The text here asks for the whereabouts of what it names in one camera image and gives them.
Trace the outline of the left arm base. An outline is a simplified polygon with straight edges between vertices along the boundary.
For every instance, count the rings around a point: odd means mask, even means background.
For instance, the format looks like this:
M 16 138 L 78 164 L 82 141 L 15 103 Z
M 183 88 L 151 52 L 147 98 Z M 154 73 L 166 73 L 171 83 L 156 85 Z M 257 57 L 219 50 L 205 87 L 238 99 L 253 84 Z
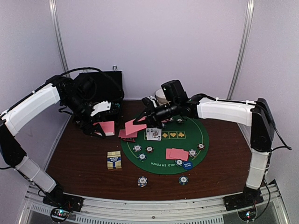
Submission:
M 79 196 L 63 194 L 62 199 L 50 199 L 48 196 L 43 198 L 43 203 L 53 207 L 59 207 L 70 212 L 80 212 L 84 199 Z

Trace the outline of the blue tan ten chip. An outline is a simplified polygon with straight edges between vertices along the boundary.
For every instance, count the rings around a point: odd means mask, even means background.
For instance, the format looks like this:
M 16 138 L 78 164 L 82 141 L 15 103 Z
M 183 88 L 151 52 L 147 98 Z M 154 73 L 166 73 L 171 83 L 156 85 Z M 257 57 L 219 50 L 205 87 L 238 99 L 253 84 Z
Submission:
M 136 144 L 133 146 L 133 151 L 134 152 L 140 152 L 142 150 L 142 146 L 139 144 Z

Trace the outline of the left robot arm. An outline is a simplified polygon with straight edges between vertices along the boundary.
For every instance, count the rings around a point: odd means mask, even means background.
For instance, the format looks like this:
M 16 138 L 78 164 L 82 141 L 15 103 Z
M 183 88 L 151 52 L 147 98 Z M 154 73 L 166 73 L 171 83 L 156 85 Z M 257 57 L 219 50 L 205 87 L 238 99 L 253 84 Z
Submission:
M 15 136 L 35 116 L 60 103 L 79 118 L 86 135 L 105 137 L 99 124 L 100 116 L 110 110 L 111 103 L 89 104 L 85 94 L 91 86 L 90 80 L 79 84 L 71 78 L 56 75 L 0 116 L 0 153 L 5 163 L 38 186 L 57 207 L 67 203 L 62 186 L 27 156 Z

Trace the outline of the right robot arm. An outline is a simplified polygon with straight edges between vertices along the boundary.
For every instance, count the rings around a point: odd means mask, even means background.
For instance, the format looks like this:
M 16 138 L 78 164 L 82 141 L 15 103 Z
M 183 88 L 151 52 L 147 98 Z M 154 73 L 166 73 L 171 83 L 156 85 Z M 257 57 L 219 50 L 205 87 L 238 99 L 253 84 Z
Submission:
M 264 98 L 256 101 L 232 101 L 213 98 L 203 93 L 188 97 L 179 80 L 171 80 L 161 87 L 168 103 L 154 106 L 153 100 L 143 98 L 146 108 L 133 121 L 135 125 L 162 127 L 163 120 L 180 115 L 193 119 L 229 121 L 251 128 L 252 158 L 249 176 L 239 197 L 242 205 L 251 205 L 259 195 L 274 139 L 275 122 L 267 101 Z

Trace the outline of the green blue chip bottom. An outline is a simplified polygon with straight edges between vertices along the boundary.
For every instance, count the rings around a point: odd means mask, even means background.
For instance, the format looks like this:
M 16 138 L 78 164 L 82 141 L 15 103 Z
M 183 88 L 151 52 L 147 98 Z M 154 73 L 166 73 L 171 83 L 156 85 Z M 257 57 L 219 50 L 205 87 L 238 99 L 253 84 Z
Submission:
M 183 166 L 183 161 L 181 160 L 181 159 L 177 159 L 177 160 L 175 160 L 175 165 L 177 166 L 177 167 L 181 167 L 181 166 Z

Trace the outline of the king of clubs card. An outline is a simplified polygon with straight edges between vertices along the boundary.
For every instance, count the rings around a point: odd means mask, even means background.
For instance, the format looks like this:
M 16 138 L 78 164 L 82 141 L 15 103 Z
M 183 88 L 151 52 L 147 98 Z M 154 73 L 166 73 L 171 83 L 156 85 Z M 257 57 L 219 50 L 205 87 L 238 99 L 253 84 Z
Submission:
M 151 128 L 149 131 L 149 140 L 160 141 L 162 136 L 162 129 L 160 128 Z

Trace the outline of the single red-backed card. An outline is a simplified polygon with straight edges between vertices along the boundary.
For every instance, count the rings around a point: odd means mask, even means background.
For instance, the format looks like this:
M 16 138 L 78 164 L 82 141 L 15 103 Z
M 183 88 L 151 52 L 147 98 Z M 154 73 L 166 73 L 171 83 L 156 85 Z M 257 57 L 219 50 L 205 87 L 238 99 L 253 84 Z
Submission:
M 125 139 L 125 138 L 137 138 L 137 136 L 138 136 L 138 132 L 126 135 L 125 129 L 121 129 L 119 131 L 119 135 L 118 135 L 118 137 L 121 138 L 121 139 Z

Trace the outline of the red-backed card deck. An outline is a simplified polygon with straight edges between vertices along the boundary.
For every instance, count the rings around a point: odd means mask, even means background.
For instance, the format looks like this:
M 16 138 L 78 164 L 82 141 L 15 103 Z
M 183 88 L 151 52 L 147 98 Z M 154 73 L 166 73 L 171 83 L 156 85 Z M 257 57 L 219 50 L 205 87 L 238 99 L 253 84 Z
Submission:
M 97 122 L 94 126 L 100 125 L 106 136 L 115 135 L 115 123 L 114 121 Z

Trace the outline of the red card bottom player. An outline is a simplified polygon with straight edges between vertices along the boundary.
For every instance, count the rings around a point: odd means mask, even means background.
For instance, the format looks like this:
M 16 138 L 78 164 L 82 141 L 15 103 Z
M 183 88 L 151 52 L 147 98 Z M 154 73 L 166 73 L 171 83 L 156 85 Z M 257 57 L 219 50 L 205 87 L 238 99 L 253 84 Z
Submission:
M 174 160 L 174 158 L 171 156 L 171 153 L 172 153 L 172 148 L 167 148 L 166 149 L 166 159 Z

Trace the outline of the blue small blind button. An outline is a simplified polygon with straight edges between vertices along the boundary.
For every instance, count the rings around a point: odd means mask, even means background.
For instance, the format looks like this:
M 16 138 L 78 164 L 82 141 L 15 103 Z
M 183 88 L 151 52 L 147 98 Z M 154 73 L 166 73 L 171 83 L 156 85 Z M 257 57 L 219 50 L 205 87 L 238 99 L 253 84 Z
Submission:
M 183 168 L 186 170 L 191 170 L 193 168 L 193 163 L 191 161 L 184 161 Z

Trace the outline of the red black all-in triangle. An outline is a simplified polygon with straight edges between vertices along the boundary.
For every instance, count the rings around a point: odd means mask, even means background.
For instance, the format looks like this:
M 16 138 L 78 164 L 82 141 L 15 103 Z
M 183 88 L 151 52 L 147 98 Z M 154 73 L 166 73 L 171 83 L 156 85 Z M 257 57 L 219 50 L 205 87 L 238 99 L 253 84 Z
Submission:
M 126 142 L 135 142 L 135 139 L 134 138 L 124 138 L 122 139 L 123 141 L 126 141 Z

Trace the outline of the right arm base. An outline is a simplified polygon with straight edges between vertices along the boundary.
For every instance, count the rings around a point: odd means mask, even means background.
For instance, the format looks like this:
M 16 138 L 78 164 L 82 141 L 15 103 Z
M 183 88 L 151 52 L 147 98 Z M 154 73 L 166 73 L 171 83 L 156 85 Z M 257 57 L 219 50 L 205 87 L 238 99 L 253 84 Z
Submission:
M 253 196 L 244 193 L 225 196 L 223 200 L 226 211 L 243 209 L 264 201 L 262 195 Z

